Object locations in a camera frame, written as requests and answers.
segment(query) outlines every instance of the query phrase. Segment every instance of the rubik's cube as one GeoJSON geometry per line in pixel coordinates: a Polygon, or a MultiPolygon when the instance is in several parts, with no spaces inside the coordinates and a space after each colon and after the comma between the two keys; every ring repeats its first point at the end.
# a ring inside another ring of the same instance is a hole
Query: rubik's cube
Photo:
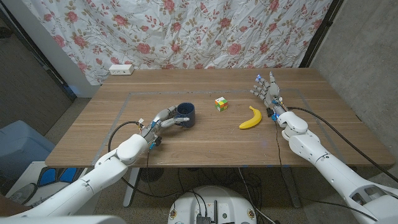
{"type": "Polygon", "coordinates": [[[228,107],[228,101],[224,97],[220,97],[216,100],[216,108],[218,111],[226,110],[228,107]]]}

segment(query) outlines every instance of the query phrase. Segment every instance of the table leg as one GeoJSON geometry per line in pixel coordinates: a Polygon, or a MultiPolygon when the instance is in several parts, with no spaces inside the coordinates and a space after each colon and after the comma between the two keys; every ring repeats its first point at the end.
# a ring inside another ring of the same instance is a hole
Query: table leg
{"type": "MultiPolygon", "coordinates": [[[[140,168],[132,168],[130,172],[129,183],[135,187],[137,186],[139,181],[139,171],[140,168]]],[[[123,200],[123,206],[125,208],[130,207],[133,196],[134,196],[134,189],[127,186],[126,194],[124,195],[124,200],[123,200]]]]}
{"type": "Polygon", "coordinates": [[[281,170],[284,175],[285,185],[290,194],[290,198],[292,199],[293,206],[295,208],[300,208],[301,202],[299,193],[297,192],[296,184],[293,179],[292,169],[289,167],[282,167],[281,170]]]}

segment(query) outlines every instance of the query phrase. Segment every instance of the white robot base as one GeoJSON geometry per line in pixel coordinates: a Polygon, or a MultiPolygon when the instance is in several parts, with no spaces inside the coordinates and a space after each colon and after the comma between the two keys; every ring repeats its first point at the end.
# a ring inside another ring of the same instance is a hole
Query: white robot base
{"type": "Polygon", "coordinates": [[[207,185],[197,187],[178,198],[170,208],[167,223],[255,224],[257,218],[253,206],[242,195],[226,187],[207,185]]]}

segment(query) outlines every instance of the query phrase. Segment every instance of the blue storage bin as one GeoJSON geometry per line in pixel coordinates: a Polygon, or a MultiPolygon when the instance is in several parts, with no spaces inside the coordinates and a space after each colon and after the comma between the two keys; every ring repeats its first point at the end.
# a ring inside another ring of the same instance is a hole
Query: blue storage bin
{"type": "Polygon", "coordinates": [[[23,121],[0,129],[0,174],[18,179],[33,161],[44,161],[55,144],[23,121]]]}

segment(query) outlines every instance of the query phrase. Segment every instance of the blue object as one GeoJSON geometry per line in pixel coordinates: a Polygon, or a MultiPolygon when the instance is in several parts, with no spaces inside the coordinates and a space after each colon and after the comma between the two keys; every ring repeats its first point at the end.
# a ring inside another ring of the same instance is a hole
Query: blue object
{"type": "Polygon", "coordinates": [[[177,115],[175,118],[189,118],[189,121],[176,124],[186,128],[191,128],[195,124],[195,106],[191,103],[181,103],[177,106],[177,115]]]}
{"type": "Polygon", "coordinates": [[[271,116],[271,119],[272,119],[273,121],[276,121],[278,118],[277,118],[277,116],[276,116],[275,114],[273,114],[273,115],[271,116]]]}
{"type": "Polygon", "coordinates": [[[72,183],[76,171],[77,168],[67,168],[65,171],[63,171],[63,174],[60,177],[60,181],[72,183]]]}
{"type": "Polygon", "coordinates": [[[149,149],[151,150],[151,149],[153,149],[154,147],[155,147],[155,143],[153,142],[150,146],[149,146],[149,149]]]}
{"type": "Polygon", "coordinates": [[[18,179],[33,161],[44,161],[55,145],[23,121],[0,129],[0,175],[18,179]]]}
{"type": "Polygon", "coordinates": [[[258,75],[257,75],[257,78],[256,78],[256,82],[260,81],[260,79],[262,79],[262,78],[261,78],[261,75],[258,74],[258,75]]]}
{"type": "Polygon", "coordinates": [[[48,169],[44,171],[44,173],[40,177],[38,186],[40,187],[54,182],[55,182],[55,169],[48,169]]]}

